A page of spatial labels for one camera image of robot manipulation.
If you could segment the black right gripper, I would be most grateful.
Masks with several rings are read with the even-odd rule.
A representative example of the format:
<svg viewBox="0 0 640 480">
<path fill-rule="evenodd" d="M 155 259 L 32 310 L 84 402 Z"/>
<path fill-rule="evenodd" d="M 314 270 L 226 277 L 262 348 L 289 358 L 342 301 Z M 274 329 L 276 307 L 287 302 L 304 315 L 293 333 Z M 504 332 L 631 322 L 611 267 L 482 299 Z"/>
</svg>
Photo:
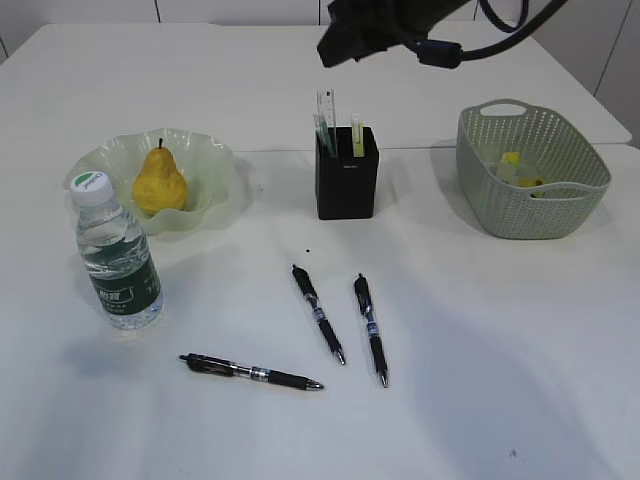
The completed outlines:
<svg viewBox="0 0 640 480">
<path fill-rule="evenodd" d="M 317 45 L 322 65 L 358 62 L 399 45 L 413 51 L 409 23 L 414 5 L 414 1 L 332 1 L 330 23 Z"/>
</svg>

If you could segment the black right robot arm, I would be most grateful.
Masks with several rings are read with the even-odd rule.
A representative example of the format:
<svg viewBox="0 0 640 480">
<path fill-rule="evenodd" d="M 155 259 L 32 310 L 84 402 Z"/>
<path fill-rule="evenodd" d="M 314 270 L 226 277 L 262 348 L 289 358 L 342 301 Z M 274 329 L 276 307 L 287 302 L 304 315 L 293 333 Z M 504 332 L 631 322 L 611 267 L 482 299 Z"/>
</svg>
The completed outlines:
<svg viewBox="0 0 640 480">
<path fill-rule="evenodd" d="M 333 1 L 328 6 L 330 24 L 317 52 L 323 66 L 332 68 L 402 45 L 421 64 L 454 69 L 462 62 L 462 46 L 433 40 L 429 33 L 463 5 L 446 0 Z"/>
</svg>

